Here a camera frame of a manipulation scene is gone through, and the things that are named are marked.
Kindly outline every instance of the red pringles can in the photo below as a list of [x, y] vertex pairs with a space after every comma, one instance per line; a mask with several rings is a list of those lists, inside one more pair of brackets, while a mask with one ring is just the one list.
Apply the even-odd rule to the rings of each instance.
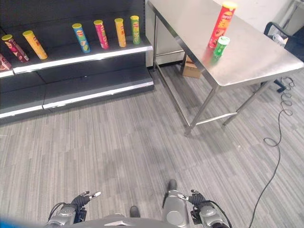
[[237, 8], [237, 4], [225, 1], [222, 4], [222, 9], [219, 13], [217, 23], [214, 26], [208, 46], [215, 48], [218, 43], [219, 37], [225, 35], [225, 32], [231, 22], [234, 11]]
[[9, 47], [10, 51], [17, 57], [17, 59], [26, 63], [29, 61], [29, 57], [24, 53], [22, 48], [16, 43], [13, 36], [11, 34], [7, 34], [1, 38], [4, 43]]

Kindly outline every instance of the maroon pringles can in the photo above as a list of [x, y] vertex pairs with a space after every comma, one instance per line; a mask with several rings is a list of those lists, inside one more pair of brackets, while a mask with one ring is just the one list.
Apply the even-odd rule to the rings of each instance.
[[7, 34], [1, 38], [4, 43], [9, 47], [10, 51], [17, 57], [17, 59], [26, 63], [29, 61], [29, 57], [24, 53], [21, 47], [16, 43], [13, 36], [11, 34]]

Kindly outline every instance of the floor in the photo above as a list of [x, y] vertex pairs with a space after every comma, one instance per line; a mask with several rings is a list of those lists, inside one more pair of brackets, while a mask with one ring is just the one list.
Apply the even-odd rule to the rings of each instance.
[[[193, 118], [208, 83], [180, 76], [178, 65], [163, 70]], [[235, 228], [248, 227], [278, 159], [277, 148], [263, 143], [264, 137], [278, 137], [276, 85], [226, 127], [222, 119], [185, 137], [159, 73], [152, 76], [151, 92], [1, 126], [0, 214], [44, 224], [55, 203], [100, 190], [87, 206], [87, 220], [128, 215], [132, 205], [142, 217], [161, 219], [166, 184], [174, 178], [178, 190], [197, 189], [216, 201]], [[282, 116], [281, 163], [257, 207], [255, 228], [304, 227], [304, 71], [292, 77], [294, 115]], [[256, 89], [221, 93], [204, 117], [233, 111]]]

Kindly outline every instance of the white shelf strip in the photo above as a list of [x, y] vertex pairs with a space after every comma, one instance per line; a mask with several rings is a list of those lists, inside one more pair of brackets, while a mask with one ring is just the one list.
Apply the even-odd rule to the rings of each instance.
[[4, 117], [8, 117], [8, 116], [15, 116], [17, 114], [29, 113], [29, 112], [33, 112], [33, 111], [37, 111], [37, 110], [41, 110], [41, 109], [43, 109], [42, 105], [38, 105], [38, 106], [30, 107], [30, 108], [23, 108], [23, 109], [19, 109], [16, 111], [2, 113], [2, 114], [0, 114], [0, 119], [4, 118]]
[[13, 70], [7, 70], [4, 72], [0, 72], [0, 78], [9, 77], [9, 76], [13, 76], [13, 75], [14, 75]]
[[119, 88], [119, 89], [113, 89], [113, 90], [108, 90], [108, 91], [104, 91], [104, 92], [100, 92], [100, 93], [96, 93], [96, 94], [90, 94], [90, 95], [86, 95], [86, 96], [80, 96], [80, 97], [75, 97], [75, 98], [71, 98], [71, 99], [67, 99], [67, 100], [63, 100], [63, 101], [57, 101], [57, 102], [52, 102], [49, 104], [44, 104], [43, 108], [47, 109], [47, 108], [61, 107], [61, 106], [65, 106], [70, 103], [84, 101], [84, 100], [88, 100], [88, 99], [92, 99], [92, 98], [96, 98], [96, 97], [114, 95], [114, 94], [122, 93], [125, 91], [130, 91], [130, 90], [143, 88], [143, 87], [147, 87], [147, 86], [152, 86], [152, 85], [153, 85], [153, 82], [141, 83], [138, 85], [131, 85], [131, 86], [127, 86], [127, 87], [123, 87], [123, 88]]
[[63, 65], [92, 61], [92, 60], [101, 60], [104, 58], [128, 55], [128, 54], [132, 54], [132, 53], [139, 53], [139, 52], [144, 52], [144, 51], [148, 51], [148, 50], [152, 50], [152, 49], [153, 48], [150, 45], [150, 46], [146, 46], [146, 47], [137, 47], [137, 48], [126, 49], [126, 50], [98, 53], [98, 54], [89, 55], [89, 56], [66, 58], [66, 59], [55, 60], [55, 61], [50, 61], [50, 62], [46, 62], [46, 63], [32, 64], [32, 65], [23, 66], [23, 67], [20, 66], [20, 67], [14, 68], [13, 70], [14, 70], [15, 74], [21, 74], [21, 73], [31, 72], [31, 71], [35, 71], [35, 70], [41, 70], [44, 68], [57, 67], [57, 66], [63, 66]]

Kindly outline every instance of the can lid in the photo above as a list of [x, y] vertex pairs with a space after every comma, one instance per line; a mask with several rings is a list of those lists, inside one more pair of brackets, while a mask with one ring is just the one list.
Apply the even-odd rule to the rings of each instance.
[[230, 39], [228, 37], [221, 36], [218, 38], [218, 43], [222, 45], [228, 45], [230, 42]]
[[93, 22], [95, 25], [102, 25], [103, 24], [103, 21], [102, 20], [95, 20]]
[[3, 36], [1, 39], [2, 40], [9, 40], [9, 39], [12, 39], [12, 38], [13, 38], [13, 36], [11, 34], [7, 34], [7, 35]]
[[225, 8], [228, 8], [230, 11], [232, 11], [238, 7], [238, 5], [236, 3], [231, 2], [231, 1], [223, 2], [222, 6]]
[[131, 20], [138, 20], [138, 19], [139, 19], [139, 17], [136, 16], [136, 15], [133, 15], [133, 16], [131, 16], [130, 18], [131, 18]]
[[122, 18], [116, 18], [114, 21], [115, 21], [115, 22], [123, 22], [124, 19], [122, 19]]
[[28, 36], [28, 35], [32, 35], [34, 34], [34, 32], [32, 30], [28, 30], [22, 33], [23, 36]]
[[74, 28], [74, 29], [79, 29], [81, 27], [82, 27], [82, 25], [80, 23], [75, 23], [72, 25], [72, 28]]

